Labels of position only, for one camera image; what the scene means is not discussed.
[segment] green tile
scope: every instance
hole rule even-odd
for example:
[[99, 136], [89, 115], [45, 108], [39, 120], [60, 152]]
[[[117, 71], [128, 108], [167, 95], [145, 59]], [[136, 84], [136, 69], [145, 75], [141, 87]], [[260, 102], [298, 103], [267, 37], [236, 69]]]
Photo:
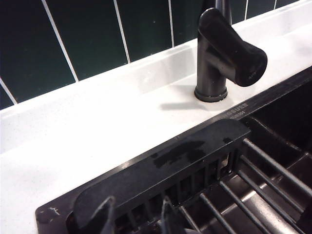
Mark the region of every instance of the green tile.
[[127, 63], [113, 0], [47, 0], [78, 79]]
[[246, 0], [232, 0], [232, 24], [241, 22], [245, 19]]
[[131, 61], [172, 47], [168, 0], [117, 0]]
[[171, 0], [175, 45], [197, 38], [203, 0]]
[[293, 3], [295, 1], [298, 1], [298, 0], [277, 0], [276, 8], [288, 5], [288, 4]]
[[0, 6], [0, 75], [17, 102], [75, 82], [40, 0]]
[[251, 18], [274, 8], [275, 0], [249, 0], [247, 9], [247, 18]]
[[6, 94], [5, 90], [0, 86], [0, 110], [12, 106], [13, 102]]

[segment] countertop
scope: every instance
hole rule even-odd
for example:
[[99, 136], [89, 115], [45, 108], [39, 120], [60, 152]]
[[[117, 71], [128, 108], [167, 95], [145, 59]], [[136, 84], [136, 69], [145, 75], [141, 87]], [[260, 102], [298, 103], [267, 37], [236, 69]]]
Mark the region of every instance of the countertop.
[[196, 40], [1, 111], [1, 233], [37, 233], [35, 209], [312, 65], [312, 1], [240, 22], [268, 67], [228, 96], [194, 97]]

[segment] faucet handle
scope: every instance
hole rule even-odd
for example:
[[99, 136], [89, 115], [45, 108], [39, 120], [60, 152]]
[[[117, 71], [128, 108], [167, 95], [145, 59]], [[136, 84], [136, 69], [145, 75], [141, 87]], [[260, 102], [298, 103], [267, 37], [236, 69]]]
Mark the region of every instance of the faucet handle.
[[219, 59], [215, 64], [224, 77], [243, 87], [262, 77], [268, 63], [266, 53], [243, 41], [219, 10], [204, 11], [198, 31], [225, 60]]

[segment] water stain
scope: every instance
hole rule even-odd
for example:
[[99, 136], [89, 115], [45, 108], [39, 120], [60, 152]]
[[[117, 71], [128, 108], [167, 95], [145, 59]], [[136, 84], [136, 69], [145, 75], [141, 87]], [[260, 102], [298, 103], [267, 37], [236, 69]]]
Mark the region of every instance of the water stain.
[[153, 154], [151, 157], [155, 158], [154, 164], [160, 168], [165, 164], [173, 164], [174, 162], [180, 160], [182, 156], [190, 162], [194, 162], [197, 159], [205, 156], [205, 153], [199, 149], [205, 142], [204, 141], [189, 141], [178, 145], [177, 147], [171, 149], [169, 152], [159, 156], [160, 154]]

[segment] dark green tile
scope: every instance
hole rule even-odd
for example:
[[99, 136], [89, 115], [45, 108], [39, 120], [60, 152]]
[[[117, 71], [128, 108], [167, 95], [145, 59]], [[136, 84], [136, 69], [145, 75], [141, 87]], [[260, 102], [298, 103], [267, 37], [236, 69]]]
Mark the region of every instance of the dark green tile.
[[78, 79], [127, 63], [113, 0], [47, 0]]
[[232, 0], [232, 23], [238, 23], [245, 19], [246, 0]]
[[171, 48], [168, 0], [117, 0], [130, 60]]
[[171, 0], [175, 45], [197, 38], [203, 0]]
[[0, 86], [0, 110], [12, 106], [13, 102], [6, 94], [5, 90]]
[[274, 2], [274, 0], [249, 0], [247, 18], [251, 18], [273, 10]]
[[286, 6], [290, 3], [293, 3], [295, 1], [298, 1], [298, 0], [277, 0], [276, 2], [276, 8], [279, 8], [279, 7], [282, 7], [282, 6]]
[[18, 102], [75, 82], [40, 0], [0, 6], [0, 75]]

